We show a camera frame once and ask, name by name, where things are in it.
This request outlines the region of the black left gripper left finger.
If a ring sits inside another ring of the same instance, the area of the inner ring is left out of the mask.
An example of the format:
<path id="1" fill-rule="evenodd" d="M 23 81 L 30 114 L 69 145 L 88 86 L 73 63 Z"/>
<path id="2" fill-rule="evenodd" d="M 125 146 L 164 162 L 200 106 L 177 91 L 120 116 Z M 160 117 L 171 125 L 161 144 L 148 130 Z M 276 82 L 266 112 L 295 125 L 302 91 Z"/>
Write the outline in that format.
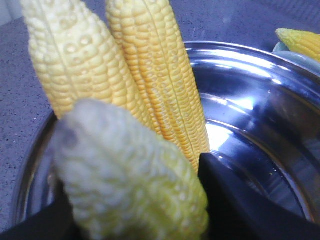
<path id="1" fill-rule="evenodd" d="M 81 240 L 63 184 L 40 192 L 31 191 L 29 210 L 38 210 L 0 235 L 2 240 Z"/>

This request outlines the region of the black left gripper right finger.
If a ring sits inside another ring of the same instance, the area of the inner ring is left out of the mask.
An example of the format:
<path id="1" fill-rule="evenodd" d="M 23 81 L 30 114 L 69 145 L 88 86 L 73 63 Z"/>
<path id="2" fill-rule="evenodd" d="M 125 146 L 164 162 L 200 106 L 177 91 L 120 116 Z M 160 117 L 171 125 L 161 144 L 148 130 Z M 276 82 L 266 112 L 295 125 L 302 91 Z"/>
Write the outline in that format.
<path id="1" fill-rule="evenodd" d="M 274 204 L 210 153 L 198 177 L 208 197 L 210 240 L 318 240 L 320 227 Z"/>

